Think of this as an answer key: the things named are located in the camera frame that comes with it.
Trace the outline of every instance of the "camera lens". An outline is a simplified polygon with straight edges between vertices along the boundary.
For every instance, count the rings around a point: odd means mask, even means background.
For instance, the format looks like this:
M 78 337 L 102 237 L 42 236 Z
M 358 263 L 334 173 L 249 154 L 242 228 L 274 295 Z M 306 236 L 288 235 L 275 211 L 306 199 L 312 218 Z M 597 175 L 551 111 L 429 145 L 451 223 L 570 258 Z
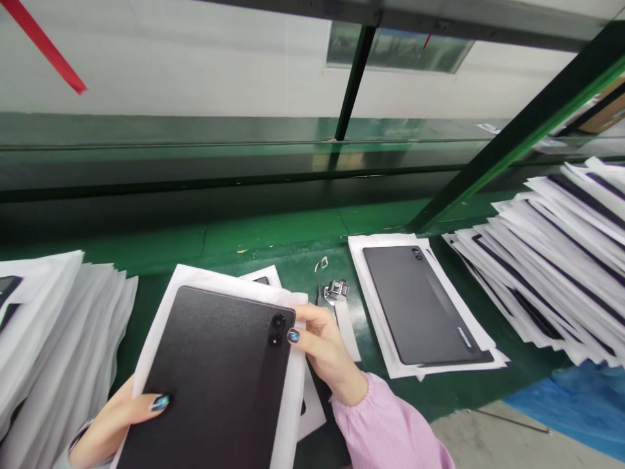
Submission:
M 276 315 L 271 320 L 271 325 L 275 327 L 276 329 L 284 329 L 285 324 L 286 324 L 286 319 L 282 315 Z
M 269 336 L 270 347 L 280 347 L 282 345 L 282 336 L 277 332 Z

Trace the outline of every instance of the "blue nail polish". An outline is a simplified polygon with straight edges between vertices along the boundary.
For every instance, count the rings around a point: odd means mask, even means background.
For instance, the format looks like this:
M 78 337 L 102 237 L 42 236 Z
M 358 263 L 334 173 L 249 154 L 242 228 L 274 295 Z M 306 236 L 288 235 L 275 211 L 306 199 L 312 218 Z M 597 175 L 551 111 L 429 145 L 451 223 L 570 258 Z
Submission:
M 169 396 L 162 395 L 154 399 L 154 402 L 150 406 L 150 412 L 158 412 L 163 410 L 169 404 Z
M 286 337 L 289 342 L 297 343 L 299 341 L 299 332 L 295 329 L 291 329 Z

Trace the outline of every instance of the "gray floor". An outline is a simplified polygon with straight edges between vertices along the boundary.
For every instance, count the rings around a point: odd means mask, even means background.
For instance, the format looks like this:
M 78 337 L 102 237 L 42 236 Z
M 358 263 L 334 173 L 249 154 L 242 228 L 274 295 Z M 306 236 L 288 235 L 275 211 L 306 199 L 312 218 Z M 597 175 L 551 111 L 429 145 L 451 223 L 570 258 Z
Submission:
M 483 411 L 545 427 L 499 401 Z M 624 469 L 625 464 L 560 433 L 548 436 L 476 412 L 435 421 L 434 433 L 450 451 L 457 469 Z

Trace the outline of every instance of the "pink shirt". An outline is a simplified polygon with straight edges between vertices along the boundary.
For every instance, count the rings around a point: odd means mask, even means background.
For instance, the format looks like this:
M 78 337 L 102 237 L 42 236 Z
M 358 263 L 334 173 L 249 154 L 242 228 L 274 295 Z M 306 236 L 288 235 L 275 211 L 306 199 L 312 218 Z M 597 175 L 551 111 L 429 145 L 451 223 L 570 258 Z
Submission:
M 455 469 L 417 409 L 393 394 L 383 379 L 365 376 L 369 391 L 355 406 L 330 399 L 354 469 Z

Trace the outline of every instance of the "blue plastic sheet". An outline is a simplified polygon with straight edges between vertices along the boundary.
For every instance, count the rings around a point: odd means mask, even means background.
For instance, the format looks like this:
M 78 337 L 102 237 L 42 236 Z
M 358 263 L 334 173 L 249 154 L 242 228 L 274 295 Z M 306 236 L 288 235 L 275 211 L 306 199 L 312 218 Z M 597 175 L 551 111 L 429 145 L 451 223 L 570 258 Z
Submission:
M 519 412 L 625 462 L 625 370 L 592 362 L 504 399 Z

